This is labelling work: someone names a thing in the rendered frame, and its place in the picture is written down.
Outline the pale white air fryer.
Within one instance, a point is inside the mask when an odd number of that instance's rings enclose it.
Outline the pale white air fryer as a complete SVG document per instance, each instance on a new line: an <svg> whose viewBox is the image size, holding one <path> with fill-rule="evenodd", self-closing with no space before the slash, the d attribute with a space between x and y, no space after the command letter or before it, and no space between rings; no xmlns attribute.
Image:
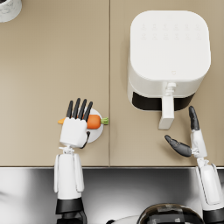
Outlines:
<svg viewBox="0 0 224 224"><path fill-rule="evenodd" d="M147 10L130 26L128 98L141 110L161 111L168 130L211 65L207 23L187 10Z"/></svg>

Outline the orange carrot with green top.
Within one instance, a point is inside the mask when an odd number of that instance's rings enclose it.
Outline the orange carrot with green top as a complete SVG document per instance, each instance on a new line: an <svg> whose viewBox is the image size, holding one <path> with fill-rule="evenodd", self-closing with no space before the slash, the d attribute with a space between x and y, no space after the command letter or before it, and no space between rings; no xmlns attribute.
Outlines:
<svg viewBox="0 0 224 224"><path fill-rule="evenodd" d="M72 128L77 130L81 129L91 129L96 130L101 127L101 125L107 125L109 123L109 119L101 118L99 115L89 115L87 120L85 121L83 118L79 119L78 117L71 117L71 118L63 118L58 120L59 124L70 125Z"/></svg>

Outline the white marbled round pot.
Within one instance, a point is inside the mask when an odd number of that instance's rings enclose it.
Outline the white marbled round pot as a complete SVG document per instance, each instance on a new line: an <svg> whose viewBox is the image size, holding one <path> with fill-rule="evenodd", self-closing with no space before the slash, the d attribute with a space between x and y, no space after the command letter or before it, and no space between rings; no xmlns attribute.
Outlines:
<svg viewBox="0 0 224 224"><path fill-rule="evenodd" d="M0 23L9 22L22 10L22 0L0 0Z"/></svg>

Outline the small white round plate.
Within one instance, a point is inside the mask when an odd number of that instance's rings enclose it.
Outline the small white round plate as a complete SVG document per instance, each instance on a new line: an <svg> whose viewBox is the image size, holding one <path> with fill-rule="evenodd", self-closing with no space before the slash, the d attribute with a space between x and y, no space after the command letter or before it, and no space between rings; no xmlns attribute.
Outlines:
<svg viewBox="0 0 224 224"><path fill-rule="evenodd" d="M95 123L95 127L97 128L87 129L87 131L90 132L90 136L87 140L89 144L94 142L96 139L98 139L103 132L103 123L101 122L102 116L97 110L93 108L90 110L90 114L89 114L87 122L90 123L92 121L93 116L97 117L97 122Z"/></svg>

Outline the dark round robot body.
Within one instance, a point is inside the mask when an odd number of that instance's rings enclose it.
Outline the dark round robot body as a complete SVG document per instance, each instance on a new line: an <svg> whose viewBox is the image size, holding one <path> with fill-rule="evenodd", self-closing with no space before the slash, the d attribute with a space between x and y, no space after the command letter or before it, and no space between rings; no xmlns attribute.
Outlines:
<svg viewBox="0 0 224 224"><path fill-rule="evenodd" d="M109 220L106 224L205 224L190 207L163 203L145 208L140 215Z"/></svg>

